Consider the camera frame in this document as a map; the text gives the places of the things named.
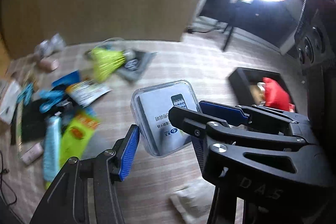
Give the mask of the clear plastic card case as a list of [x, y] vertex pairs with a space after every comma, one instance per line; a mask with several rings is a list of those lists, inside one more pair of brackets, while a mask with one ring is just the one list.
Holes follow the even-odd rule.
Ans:
[[191, 136], [171, 125], [169, 110], [179, 106], [200, 112], [197, 97], [186, 80], [137, 89], [130, 107], [139, 126], [143, 146], [155, 157], [166, 157], [191, 143]]

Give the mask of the grey tea pouch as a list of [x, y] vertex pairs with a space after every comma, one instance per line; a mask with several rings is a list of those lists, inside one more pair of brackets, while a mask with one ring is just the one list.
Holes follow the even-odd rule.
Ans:
[[135, 83], [145, 73], [156, 53], [128, 49], [123, 51], [123, 55], [126, 61], [116, 73], [129, 83]]

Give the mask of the black storage tray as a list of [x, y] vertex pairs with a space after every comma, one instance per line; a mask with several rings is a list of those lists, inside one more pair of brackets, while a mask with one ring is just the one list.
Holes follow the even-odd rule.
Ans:
[[291, 108], [296, 113], [297, 109], [294, 100], [280, 73], [260, 69], [238, 67], [228, 76], [238, 104], [246, 106], [264, 105], [264, 100], [258, 96], [259, 88], [257, 86], [258, 83], [263, 83], [264, 77], [275, 80], [287, 92]]

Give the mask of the red pouch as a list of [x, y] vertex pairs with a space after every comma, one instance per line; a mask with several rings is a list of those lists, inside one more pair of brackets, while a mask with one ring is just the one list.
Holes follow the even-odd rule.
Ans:
[[289, 94], [273, 79], [264, 77], [265, 83], [265, 106], [278, 110], [289, 111], [291, 104]]

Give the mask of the lime green snack bag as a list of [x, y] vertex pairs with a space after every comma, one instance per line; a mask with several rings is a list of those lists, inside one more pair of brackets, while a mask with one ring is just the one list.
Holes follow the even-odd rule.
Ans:
[[[65, 131], [61, 130], [60, 169], [69, 158], [80, 158], [83, 155], [99, 124], [100, 120], [92, 109], [80, 110], [70, 116]], [[51, 182], [45, 182], [45, 188], [50, 185]]]

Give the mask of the white paper packet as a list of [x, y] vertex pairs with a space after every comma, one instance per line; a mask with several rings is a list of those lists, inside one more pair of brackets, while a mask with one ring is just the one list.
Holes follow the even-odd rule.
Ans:
[[214, 192], [213, 184], [197, 178], [173, 191], [170, 200], [184, 223], [207, 223]]

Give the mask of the white orange sachet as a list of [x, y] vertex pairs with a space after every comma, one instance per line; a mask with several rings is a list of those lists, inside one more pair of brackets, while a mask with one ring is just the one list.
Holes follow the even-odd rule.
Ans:
[[72, 84], [66, 93], [81, 107], [87, 107], [112, 89], [94, 80], [86, 80]]

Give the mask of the light blue tube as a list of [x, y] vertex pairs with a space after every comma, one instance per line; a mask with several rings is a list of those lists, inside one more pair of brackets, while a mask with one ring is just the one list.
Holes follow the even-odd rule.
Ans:
[[52, 116], [47, 120], [43, 153], [43, 178], [45, 182], [52, 182], [60, 169], [61, 129], [62, 120], [60, 117]]

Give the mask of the large blue clip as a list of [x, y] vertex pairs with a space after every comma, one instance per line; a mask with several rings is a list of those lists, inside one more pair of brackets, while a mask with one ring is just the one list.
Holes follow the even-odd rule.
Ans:
[[40, 99], [45, 100], [43, 104], [39, 107], [41, 113], [46, 113], [59, 102], [61, 102], [65, 96], [65, 91], [63, 90], [42, 90], [39, 92]]

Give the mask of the yellow green mesh bag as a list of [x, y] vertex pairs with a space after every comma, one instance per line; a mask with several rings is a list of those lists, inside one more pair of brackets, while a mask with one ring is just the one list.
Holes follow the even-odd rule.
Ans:
[[91, 51], [93, 76], [97, 82], [104, 82], [114, 71], [126, 62], [123, 51], [94, 48]]

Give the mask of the blue card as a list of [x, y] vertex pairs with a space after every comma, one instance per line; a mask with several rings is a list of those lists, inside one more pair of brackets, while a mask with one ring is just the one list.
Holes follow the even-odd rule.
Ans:
[[67, 75], [60, 77], [56, 81], [54, 81], [51, 86], [56, 87], [59, 85], [65, 85], [70, 86], [72, 84], [79, 83], [81, 81], [80, 79], [80, 72], [79, 71], [73, 71], [71, 73], [68, 73]]

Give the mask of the bamboo chopsticks packet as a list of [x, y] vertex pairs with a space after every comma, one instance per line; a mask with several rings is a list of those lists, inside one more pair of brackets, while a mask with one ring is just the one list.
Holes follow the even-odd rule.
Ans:
[[17, 106], [17, 117], [15, 122], [15, 140], [17, 146], [18, 155], [22, 154], [22, 113], [23, 113], [23, 102], [19, 102]]

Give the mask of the blue clothes peg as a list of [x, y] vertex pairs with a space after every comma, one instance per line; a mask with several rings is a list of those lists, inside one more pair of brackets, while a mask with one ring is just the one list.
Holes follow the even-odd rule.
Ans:
[[31, 101], [33, 92], [34, 92], [33, 83], [27, 84], [26, 87], [18, 95], [17, 103], [23, 102], [23, 104], [27, 106]]

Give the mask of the pink cylinder container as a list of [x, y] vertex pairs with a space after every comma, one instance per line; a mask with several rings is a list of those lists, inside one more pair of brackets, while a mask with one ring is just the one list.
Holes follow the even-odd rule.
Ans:
[[53, 72], [59, 67], [59, 60], [47, 57], [39, 61], [38, 66], [44, 71]]

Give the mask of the crumpled clear plastic wrap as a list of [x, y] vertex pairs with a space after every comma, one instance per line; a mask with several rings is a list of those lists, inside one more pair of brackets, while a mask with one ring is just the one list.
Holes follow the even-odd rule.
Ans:
[[59, 33], [48, 40], [43, 40], [34, 49], [34, 58], [37, 60], [51, 56], [53, 53], [60, 52], [66, 47], [66, 42]]

